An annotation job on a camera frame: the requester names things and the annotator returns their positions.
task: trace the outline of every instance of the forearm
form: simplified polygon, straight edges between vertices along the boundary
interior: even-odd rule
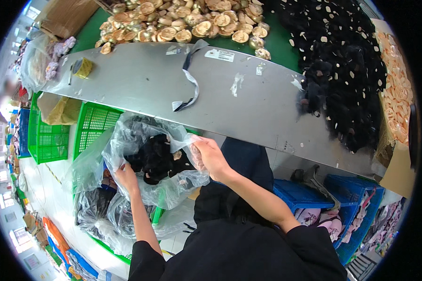
[[[228,172],[223,183],[241,196],[263,218],[280,226],[285,233],[300,225],[291,209],[278,196],[234,170]]]
[[[139,193],[132,194],[130,195],[130,198],[136,239],[138,241],[146,241],[153,250],[157,251],[162,256],[158,239],[153,231],[152,223],[147,217],[147,212],[144,204],[142,203],[141,195]]]

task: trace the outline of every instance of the torn tape strip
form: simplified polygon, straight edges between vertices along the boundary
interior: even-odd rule
[[[183,108],[194,104],[194,102],[197,100],[198,94],[199,94],[198,83],[195,80],[195,78],[189,73],[188,69],[189,69],[189,66],[191,65],[192,55],[198,50],[200,50],[201,48],[206,47],[208,45],[209,44],[206,41],[204,41],[203,39],[200,39],[194,44],[194,47],[192,48],[191,52],[188,53],[188,55],[186,56],[185,63],[183,64],[183,72],[185,73],[186,78],[195,85],[194,97],[189,99],[189,101],[187,101],[186,103],[183,103],[183,101],[173,102],[172,110],[174,112],[180,111]]]

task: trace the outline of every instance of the metal table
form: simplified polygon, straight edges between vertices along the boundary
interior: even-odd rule
[[[178,48],[180,53],[166,55]],[[251,55],[230,51],[234,58],[229,62],[205,57],[219,48],[197,51],[189,72],[199,84],[200,96],[192,106],[173,112],[173,101],[194,95],[194,85],[181,69],[191,48],[170,42],[130,43],[117,45],[107,55],[100,48],[69,54],[60,59],[57,80],[47,82],[43,90],[156,116],[355,174],[373,174],[373,151],[365,148],[352,154],[330,137],[324,116],[299,113],[301,74]],[[74,76],[68,86],[70,65],[80,57],[93,61],[94,68],[87,79]]]

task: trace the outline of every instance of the white floor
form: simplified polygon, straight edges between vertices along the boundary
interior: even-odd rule
[[[71,126],[71,136],[75,135],[75,126]],[[214,138],[219,146],[225,140],[224,136],[215,133],[204,132],[208,138]],[[129,265],[103,249],[87,234],[74,226],[73,199],[69,188],[63,189],[62,182],[64,175],[72,164],[72,147],[69,143],[69,159],[46,164],[36,165],[33,158],[20,160],[21,170],[26,176],[28,191],[26,195],[30,200],[30,207],[38,211],[41,216],[49,217],[59,231],[63,234],[68,244],[82,255],[96,270],[106,269],[107,271],[127,279]],[[275,178],[289,179],[294,169],[307,169],[314,163],[301,159],[297,156],[267,149],[270,166]],[[326,174],[352,175],[328,166],[321,166],[320,177]],[[181,233],[175,237],[161,241],[161,249],[177,254],[185,244],[188,233]],[[168,260],[171,255],[164,254]]]

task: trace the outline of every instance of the black fur material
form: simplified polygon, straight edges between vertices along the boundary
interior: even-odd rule
[[[186,153],[180,149],[181,158],[174,160],[170,153],[170,142],[165,134],[149,138],[137,154],[125,156],[133,171],[144,172],[144,182],[158,184],[163,178],[173,177],[184,170],[194,170]]]
[[[358,2],[265,4],[265,9],[277,12],[298,49],[298,65],[306,77],[301,104],[317,117],[325,108],[328,126],[351,151],[365,146],[376,149],[381,118],[378,93],[386,85],[386,67],[373,35],[375,26]]]

